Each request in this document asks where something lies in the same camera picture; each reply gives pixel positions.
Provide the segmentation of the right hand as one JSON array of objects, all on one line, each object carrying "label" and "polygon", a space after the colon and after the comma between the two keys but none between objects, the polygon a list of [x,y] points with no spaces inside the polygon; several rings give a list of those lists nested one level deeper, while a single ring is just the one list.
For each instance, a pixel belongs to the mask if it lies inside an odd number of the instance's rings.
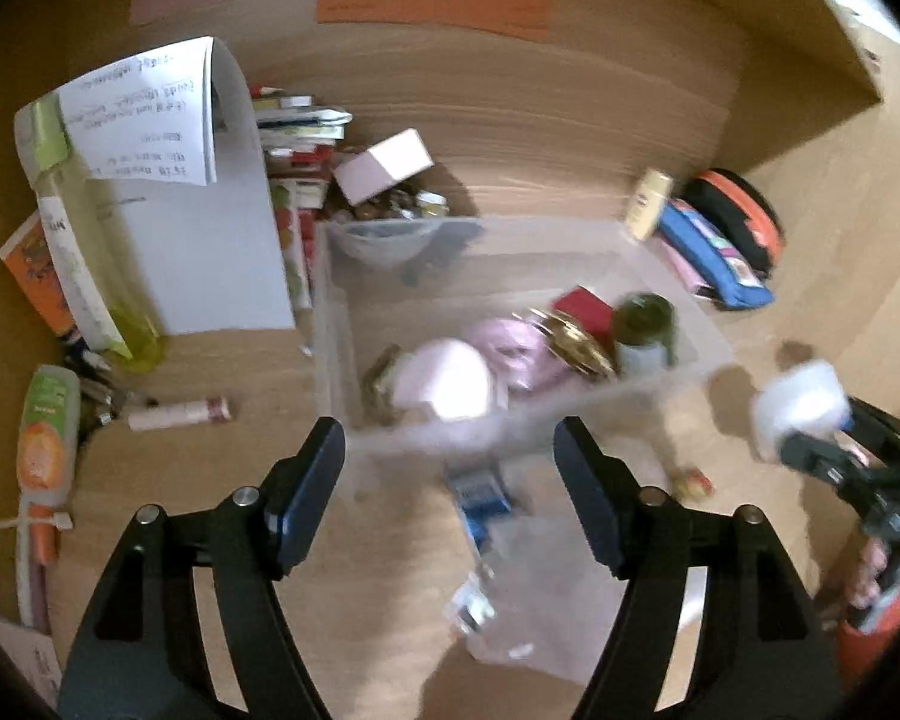
[{"label": "right hand", "polygon": [[900,608],[900,561],[881,539],[868,538],[859,561],[845,582],[845,601],[851,610]]}]

